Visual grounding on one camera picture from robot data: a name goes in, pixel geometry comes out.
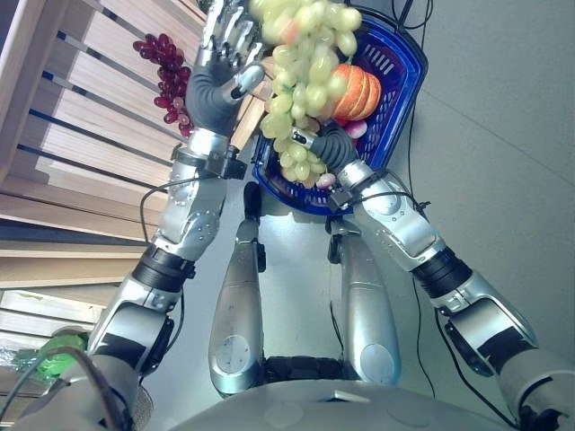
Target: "floor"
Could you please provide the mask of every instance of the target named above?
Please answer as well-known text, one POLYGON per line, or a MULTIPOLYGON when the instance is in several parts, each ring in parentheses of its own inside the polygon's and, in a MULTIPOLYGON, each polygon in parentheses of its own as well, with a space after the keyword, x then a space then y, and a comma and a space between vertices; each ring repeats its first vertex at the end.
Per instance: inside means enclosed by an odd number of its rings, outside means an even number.
MULTIPOLYGON (((411 20, 418 22, 425 0, 415 0, 414 8, 411 20)), ((574 28, 572 0, 437 1, 425 39, 429 72, 411 154, 415 193, 432 202, 429 218, 447 243, 528 318, 542 347, 571 359, 574 28)), ((420 32, 413 34, 420 38, 420 32)), ((390 167, 404 178, 406 150, 403 133, 390 167)), ((230 181, 220 234, 186 285, 180 341, 146 379, 155 400, 148 429, 169 429, 219 400, 209 380, 207 348, 242 217, 242 187, 230 181)), ((268 270, 260 281, 266 353, 336 357, 328 303, 333 299, 338 308, 341 274, 325 259, 323 220, 293 214, 270 198, 265 208, 261 239, 268 270)), ((378 263, 400 340, 400 385, 430 394, 417 364, 411 281, 385 255, 378 263)), ((421 358, 438 399, 494 418, 458 380, 427 298, 422 292, 420 298, 421 358)), ((494 379, 465 374, 505 409, 494 379)))

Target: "grape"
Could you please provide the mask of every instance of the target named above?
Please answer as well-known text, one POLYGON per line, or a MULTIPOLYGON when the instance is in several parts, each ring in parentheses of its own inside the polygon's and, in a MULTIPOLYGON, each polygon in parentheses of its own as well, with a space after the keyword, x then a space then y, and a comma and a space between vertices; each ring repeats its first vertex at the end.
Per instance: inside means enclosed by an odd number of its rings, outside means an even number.
POLYGON ((291 107, 291 118, 302 119, 303 117, 305 117, 305 108, 294 103, 291 107))
POLYGON ((313 173, 324 173, 325 172, 325 164, 321 161, 318 163, 311 163, 310 164, 310 171, 313 173))
POLYGON ((158 39, 153 34, 147 33, 146 44, 151 48, 158 48, 158 39))
POLYGON ((320 43, 328 46, 333 45, 333 42, 335 42, 335 35, 333 34, 333 31, 327 28, 325 25, 320 27, 320 30, 316 34, 316 38, 320 43))
POLYGON ((291 108, 291 95, 287 93, 274 97, 270 102, 271 114, 283 114, 291 108))
POLYGON ((317 173, 310 173, 309 177, 307 177, 307 180, 302 182, 302 185, 306 188, 306 189, 312 189, 315 185, 315 182, 319 179, 319 175, 317 173))
POLYGON ((314 48, 314 58, 327 56, 332 49, 326 43, 318 43, 314 48))
POLYGON ((136 41, 132 44, 132 48, 133 48, 135 51, 140 52, 140 49, 142 49, 142 48, 151 48, 151 47, 148 47, 147 44, 146 44, 144 41, 142 41, 142 40, 136 40, 136 41))
POLYGON ((183 137, 190 137, 191 136, 191 125, 187 125, 187 126, 183 126, 182 124, 180 124, 178 126, 178 129, 180 130, 180 133, 183 137))
POLYGON ((177 110, 180 110, 183 108, 183 98, 181 97, 174 97, 173 98, 173 107, 177 110))
POLYGON ((284 139, 291 136, 291 116, 289 114, 279 114, 278 117, 277 137, 284 139))
POLYGON ((330 49, 330 52, 327 53, 328 57, 330 58, 330 62, 332 63, 332 68, 335 69, 337 66, 340 65, 340 59, 338 55, 333 52, 333 49, 330 49))
POLYGON ((348 90, 348 83, 340 76, 333 75, 327 83, 327 93, 332 99, 339 99, 348 90))
POLYGON ((297 180, 296 172, 293 169, 281 169, 281 176, 284 177, 289 182, 294 182, 297 180))
POLYGON ((187 126, 190 124, 190 117, 188 117, 186 114, 180 114, 178 115, 178 121, 180 121, 180 124, 187 126))
POLYGON ((287 90, 286 86, 281 81, 278 81, 277 79, 274 79, 271 82, 271 89, 273 90, 273 92, 275 94, 283 94, 287 90))
POLYGON ((276 75, 276 80, 280 81, 282 85, 291 88, 296 85, 296 77, 291 72, 284 70, 276 75))
POLYGON ((158 69, 158 76, 162 81, 173 81, 173 78, 175 78, 176 75, 174 72, 170 72, 165 67, 160 67, 158 69))
POLYGON ((319 111, 319 113, 315 116, 317 119, 321 121, 325 121, 330 119, 333 115, 333 103, 328 101, 323 105, 323 108, 319 111))
POLYGON ((327 92, 321 85, 309 84, 305 89, 307 107, 311 110, 320 110, 327 102, 327 92))
POLYGON ((314 12, 314 5, 302 6, 296 13, 296 26, 302 33, 308 33, 313 30, 321 20, 321 17, 314 12))
POLYGON ((144 59, 144 60, 150 60, 155 56, 155 49, 153 48, 148 48, 148 47, 143 47, 140 49, 140 56, 144 59))
POLYGON ((296 127, 301 129, 307 129, 309 126, 309 117, 303 117, 302 119, 296 119, 296 127))
POLYGON ((318 123, 315 119, 310 119, 307 117, 308 125, 305 127, 305 130, 310 132, 317 133, 320 131, 320 123, 318 123))
POLYGON ((340 29, 340 12, 343 8, 343 4, 330 4, 326 11, 326 21, 330 27, 336 30, 340 29))
POLYGON ((264 21, 261 26, 261 36, 271 45, 277 45, 279 43, 279 33, 276 33, 276 28, 272 21, 264 21))
POLYGON ((318 189, 324 190, 328 189, 333 184, 335 184, 335 181, 336 181, 335 175, 333 175, 332 173, 325 173, 317 180, 315 186, 318 189))
POLYGON ((260 123, 260 129, 262 134, 271 139, 278 136, 278 116, 277 115, 266 115, 260 123))
POLYGON ((325 10, 327 8, 327 4, 321 0, 314 2, 311 6, 309 6, 312 13, 315 15, 315 19, 318 23, 322 22, 325 15, 325 10))
POLYGON ((321 111, 316 108, 310 108, 309 106, 305 109, 305 114, 308 117, 317 119, 320 116, 321 111))
POLYGON ((188 79, 190 79, 190 75, 191 75, 191 69, 187 66, 182 67, 179 71, 178 71, 178 76, 183 80, 183 81, 188 81, 188 79))
POLYGON ((256 18, 263 19, 263 11, 265 6, 269 3, 266 0, 250 0, 250 12, 256 18))
POLYGON ((273 141, 273 149, 278 153, 283 153, 288 149, 289 144, 291 144, 290 139, 276 139, 273 141))
POLYGON ((302 106, 305 105, 305 84, 304 83, 297 83, 296 88, 292 94, 292 98, 294 99, 294 103, 302 106))
POLYGON ((170 101, 165 97, 156 97, 154 98, 154 105, 159 108, 167 108, 170 106, 170 101))
POLYGON ((296 173, 298 180, 300 180, 300 181, 307 180, 307 177, 309 177, 309 171, 310 171, 309 163, 308 162, 298 163, 296 165, 296 167, 294 168, 294 171, 296 173))
POLYGON ((288 68, 288 72, 295 76, 298 81, 307 82, 307 71, 309 70, 309 61, 307 59, 298 59, 288 68))
POLYGON ((358 43, 356 37, 351 31, 340 31, 336 37, 338 48, 343 55, 351 57, 358 50, 358 43))
POLYGON ((297 44, 297 56, 299 58, 309 58, 314 53, 314 41, 310 38, 303 38, 297 44))
POLYGON ((315 84, 325 83, 332 75, 332 61, 327 55, 318 57, 309 68, 309 81, 315 84))
POLYGON ((172 124, 176 119, 178 119, 178 112, 168 112, 164 115, 164 123, 172 124))
POLYGON ((288 66, 296 61, 296 52, 288 45, 278 45, 271 54, 277 65, 288 66))
POLYGON ((307 160, 307 150, 296 142, 289 145, 287 152, 296 162, 304 162, 307 160))
POLYGON ((172 41, 167 34, 160 33, 160 36, 158 36, 158 48, 166 48, 171 43, 172 41))
POLYGON ((317 155, 315 155, 311 151, 308 151, 307 152, 307 161, 309 163, 319 163, 321 160, 317 155))
POLYGON ((294 160, 294 158, 291 156, 291 154, 289 152, 284 152, 280 157, 279 157, 279 164, 281 165, 282 168, 289 168, 290 166, 292 166, 296 161, 294 160))
POLYGON ((354 31, 361 26, 361 13, 353 7, 346 7, 340 11, 339 30, 354 31))

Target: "wire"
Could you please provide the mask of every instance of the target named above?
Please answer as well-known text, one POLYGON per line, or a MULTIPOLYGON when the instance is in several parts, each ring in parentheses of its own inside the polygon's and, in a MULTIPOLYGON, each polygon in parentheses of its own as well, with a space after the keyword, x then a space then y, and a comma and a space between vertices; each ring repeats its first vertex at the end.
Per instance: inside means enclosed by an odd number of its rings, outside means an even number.
MULTIPOLYGON (((423 50, 423 47, 425 45, 425 34, 426 34, 426 29, 427 29, 427 21, 429 20, 428 17, 431 16, 432 11, 433 11, 433 0, 428 0, 427 11, 426 11, 426 21, 423 22, 423 32, 421 34, 421 44, 420 44, 421 50, 423 50)), ((415 101, 413 103, 413 113, 411 115, 410 131, 409 131, 408 145, 407 145, 407 172, 408 172, 408 178, 409 178, 410 195, 411 195, 413 201, 415 201, 415 198, 413 196, 413 178, 411 176, 411 138, 413 135, 413 122, 414 122, 413 120, 415 118, 416 105, 417 105, 417 98, 415 99, 415 101)), ((413 286, 415 287, 415 280, 412 279, 411 281, 413 282, 413 286)), ((451 359, 453 360, 454 366, 456 367, 456 370, 457 370, 457 374, 459 375, 459 378, 464 383, 464 385, 467 387, 467 389, 469 389, 479 400, 481 400, 487 407, 489 407, 507 425, 509 425, 510 427, 513 427, 515 429, 518 429, 518 426, 514 422, 509 420, 503 413, 501 413, 501 411, 499 411, 493 404, 491 404, 489 402, 489 400, 487 400, 479 391, 477 391, 475 389, 475 387, 473 387, 473 385, 471 385, 469 383, 469 381, 467 381, 467 379, 465 378, 465 376, 461 370, 461 367, 459 366, 459 363, 457 362, 456 354, 454 353, 453 349, 449 345, 449 342, 447 341, 447 338, 446 338, 443 330, 441 329, 441 325, 439 324, 439 313, 438 313, 437 309, 435 309, 435 323, 436 323, 436 326, 438 327, 439 335, 441 335, 441 338, 443 339, 443 342, 445 343, 447 350, 449 351, 449 355, 451 356, 451 359)))
POLYGON ((170 349, 173 347, 173 345, 176 344, 176 341, 177 341, 177 339, 181 333, 181 328, 183 327, 183 319, 184 319, 185 313, 186 313, 186 306, 185 306, 185 302, 183 300, 183 289, 182 289, 181 290, 181 298, 180 298, 180 320, 178 322, 178 329, 176 330, 176 333, 173 336, 172 341, 170 341, 170 344, 168 344, 168 347, 165 349, 165 353, 168 353, 170 351, 170 349))
POLYGON ((179 186, 180 184, 188 184, 193 181, 200 180, 200 178, 188 178, 187 180, 177 180, 177 181, 170 181, 162 184, 161 186, 153 187, 146 192, 146 194, 140 199, 140 224, 142 225, 142 232, 144 233, 144 240, 147 243, 150 243, 149 237, 147 236, 147 229, 146 229, 146 219, 144 217, 144 204, 146 203, 147 199, 152 196, 154 193, 158 191, 164 191, 168 187, 171 186, 179 186))
MULTIPOLYGON (((397 17, 397 13, 395 11, 395 0, 392 0, 392 13, 394 14, 395 21, 399 24, 399 18, 397 17)), ((417 25, 403 25, 403 28, 405 30, 417 30, 425 26, 429 22, 429 19, 431 18, 432 14, 433 14, 433 0, 428 0, 427 6, 425 8, 425 19, 423 20, 423 22, 417 25)))
POLYGON ((415 210, 421 214, 421 216, 426 217, 425 213, 423 212, 423 210, 426 208, 426 206, 428 206, 431 202, 418 202, 417 200, 415 200, 415 198, 413 197, 413 195, 407 191, 384 191, 382 193, 375 193, 373 195, 369 195, 369 196, 364 196, 363 198, 359 198, 359 199, 355 199, 350 201, 349 205, 352 207, 356 204, 360 204, 361 202, 366 202, 367 200, 373 199, 373 198, 380 198, 382 196, 405 196, 407 198, 410 199, 410 201, 413 204, 413 207, 415 208, 415 210))
POLYGON ((515 424, 513 421, 508 419, 503 413, 501 413, 501 411, 497 407, 495 407, 493 404, 491 404, 489 402, 489 400, 487 400, 479 391, 477 391, 473 387, 473 385, 471 385, 469 383, 469 381, 465 378, 463 371, 461 370, 461 367, 459 366, 459 363, 457 362, 456 354, 454 353, 453 349, 451 348, 449 341, 447 341, 447 337, 446 337, 445 333, 441 329, 441 324, 439 323, 439 313, 438 313, 437 309, 435 310, 435 324, 438 327, 439 335, 441 335, 441 338, 443 339, 443 342, 445 343, 447 350, 449 351, 449 355, 451 356, 451 359, 453 360, 453 364, 456 367, 457 373, 459 374, 459 378, 462 380, 462 382, 465 384, 465 386, 467 386, 467 389, 469 389, 471 392, 473 392, 477 398, 479 398, 481 401, 483 401, 483 403, 485 403, 485 405, 487 407, 489 407, 491 410, 493 410, 493 413, 495 413, 497 416, 499 416, 501 418, 501 420, 503 420, 507 425, 509 425, 510 427, 513 427, 515 429, 519 429, 517 424, 515 424))
POLYGON ((343 357, 343 341, 341 340, 341 332, 340 326, 338 325, 338 321, 335 319, 335 314, 333 314, 333 301, 330 301, 330 314, 332 315, 332 325, 333 330, 335 331, 335 336, 338 338, 341 346, 341 357, 343 357))
MULTIPOLYGON (((428 0, 428 4, 426 6, 427 11, 433 11, 433 0, 428 0)), ((423 47, 425 46, 425 34, 427 32, 428 24, 427 21, 423 23, 423 32, 421 33, 421 51, 423 51, 423 47)), ((413 178, 411 177, 411 138, 413 136, 413 123, 415 120, 415 108, 417 107, 417 97, 415 101, 413 101, 413 111, 411 113, 411 121, 410 121, 410 133, 408 137, 408 145, 407 145, 407 176, 409 178, 410 183, 410 193, 413 195, 413 178)))
POLYGON ((418 317, 417 317, 417 343, 416 343, 416 352, 417 352, 417 362, 420 364, 420 368, 421 371, 423 372, 423 375, 425 375, 425 378, 427 379, 428 383, 429 383, 429 387, 431 388, 431 394, 433 396, 433 399, 436 399, 437 395, 435 393, 435 386, 433 385, 433 382, 431 381, 431 378, 429 377, 429 374, 427 372, 427 370, 425 369, 425 366, 423 366, 423 362, 421 361, 421 352, 420 352, 420 341, 421 341, 421 302, 420 302, 420 296, 417 294, 417 287, 415 286, 415 280, 413 279, 413 277, 411 278, 411 283, 413 284, 413 293, 415 294, 415 300, 417 301, 417 313, 418 313, 418 317))
POLYGON ((30 378, 30 376, 36 371, 38 366, 49 357, 61 354, 69 354, 74 357, 74 359, 84 370, 86 376, 88 377, 88 380, 90 381, 94 389, 100 395, 106 419, 106 426, 109 429, 116 431, 125 430, 126 426, 124 418, 122 417, 122 414, 118 409, 118 405, 114 400, 113 390, 108 385, 108 382, 106 382, 105 377, 94 366, 92 360, 88 355, 85 354, 85 352, 70 346, 51 348, 50 350, 42 354, 38 359, 36 359, 34 364, 32 364, 32 366, 28 368, 28 370, 26 370, 26 372, 20 376, 18 382, 16 382, 15 386, 12 388, 10 393, 8 393, 6 397, 6 403, 2 407, 2 410, 0 410, 0 421, 2 421, 4 415, 6 414, 6 411, 10 407, 10 404, 16 398, 16 395, 18 395, 18 392, 20 392, 20 389, 30 378))

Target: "robot leg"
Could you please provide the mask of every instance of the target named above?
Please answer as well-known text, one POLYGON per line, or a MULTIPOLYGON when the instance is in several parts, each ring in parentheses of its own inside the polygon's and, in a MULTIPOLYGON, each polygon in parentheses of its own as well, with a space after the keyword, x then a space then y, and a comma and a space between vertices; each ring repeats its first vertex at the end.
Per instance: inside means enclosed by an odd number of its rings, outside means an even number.
POLYGON ((263 362, 258 272, 265 269, 265 251, 258 243, 261 197, 257 184, 248 183, 243 195, 246 219, 237 230, 208 350, 211 380, 222 396, 258 384, 263 362))
POLYGON ((353 224, 332 221, 329 259, 341 264, 344 366, 350 379, 397 384, 401 365, 394 317, 374 257, 353 224))

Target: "plastic basket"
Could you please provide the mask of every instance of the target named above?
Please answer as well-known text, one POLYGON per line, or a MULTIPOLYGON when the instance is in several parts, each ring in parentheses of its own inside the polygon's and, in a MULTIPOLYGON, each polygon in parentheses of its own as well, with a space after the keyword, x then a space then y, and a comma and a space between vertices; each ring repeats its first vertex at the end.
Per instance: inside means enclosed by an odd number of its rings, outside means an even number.
MULTIPOLYGON (((361 159, 377 169, 389 161, 427 72, 427 59, 411 36, 366 17, 365 13, 363 16, 353 64, 375 75, 384 91, 376 111, 366 119, 367 133, 359 139, 357 149, 361 159)), ((258 182, 295 209, 333 216, 327 206, 329 191, 306 189, 281 176, 278 154, 272 144, 272 140, 259 135, 253 167, 258 182)))

